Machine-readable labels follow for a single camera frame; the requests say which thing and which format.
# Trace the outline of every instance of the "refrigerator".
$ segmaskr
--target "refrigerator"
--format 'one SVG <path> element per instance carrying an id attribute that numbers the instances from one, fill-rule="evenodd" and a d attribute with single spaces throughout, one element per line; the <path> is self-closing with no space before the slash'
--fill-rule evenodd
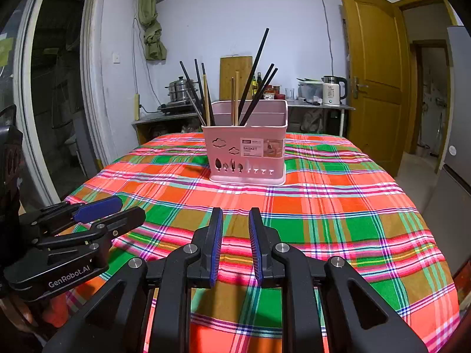
<path id="1" fill-rule="evenodd" d="M 444 166 L 423 218 L 452 275 L 471 256 L 471 37 L 448 28 L 453 111 Z"/>

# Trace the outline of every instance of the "electric kettle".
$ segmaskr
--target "electric kettle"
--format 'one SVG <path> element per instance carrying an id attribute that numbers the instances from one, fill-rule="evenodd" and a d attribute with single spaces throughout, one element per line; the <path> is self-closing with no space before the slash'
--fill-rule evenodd
<path id="1" fill-rule="evenodd" d="M 340 105 L 340 100 L 347 97 L 349 90 L 347 80 L 343 77 L 324 76 L 322 81 L 324 83 L 322 103 L 330 106 Z M 343 96 L 340 96 L 340 82 L 343 82 L 345 86 L 345 93 Z"/>

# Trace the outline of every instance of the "product label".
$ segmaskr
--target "product label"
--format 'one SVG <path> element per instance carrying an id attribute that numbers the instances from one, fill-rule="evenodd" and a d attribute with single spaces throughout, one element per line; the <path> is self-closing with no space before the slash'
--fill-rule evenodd
<path id="1" fill-rule="evenodd" d="M 281 158 L 283 156 L 284 139 L 241 138 L 242 156 L 264 156 L 265 158 Z"/>
<path id="2" fill-rule="evenodd" d="M 241 138 L 240 152 L 242 156 L 263 156 L 263 139 Z"/>

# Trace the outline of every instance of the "door handle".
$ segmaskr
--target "door handle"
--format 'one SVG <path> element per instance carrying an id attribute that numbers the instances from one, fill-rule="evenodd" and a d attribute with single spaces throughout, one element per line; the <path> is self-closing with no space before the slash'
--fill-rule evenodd
<path id="1" fill-rule="evenodd" d="M 367 84 L 359 84 L 359 79 L 358 77 L 354 78 L 354 83 L 353 83 L 353 98 L 358 98 L 358 90 L 359 87 L 369 87 Z"/>

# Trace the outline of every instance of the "utensil holder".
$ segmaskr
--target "utensil holder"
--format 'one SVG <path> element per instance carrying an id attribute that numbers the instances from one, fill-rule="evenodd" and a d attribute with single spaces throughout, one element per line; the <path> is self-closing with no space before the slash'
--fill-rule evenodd
<path id="1" fill-rule="evenodd" d="M 251 101 L 246 101 L 243 118 Z M 259 101 L 245 126 L 231 126 L 231 101 L 213 102 L 215 126 L 203 126 L 210 180 L 227 184 L 281 186 L 286 179 L 284 143 L 288 104 Z"/>

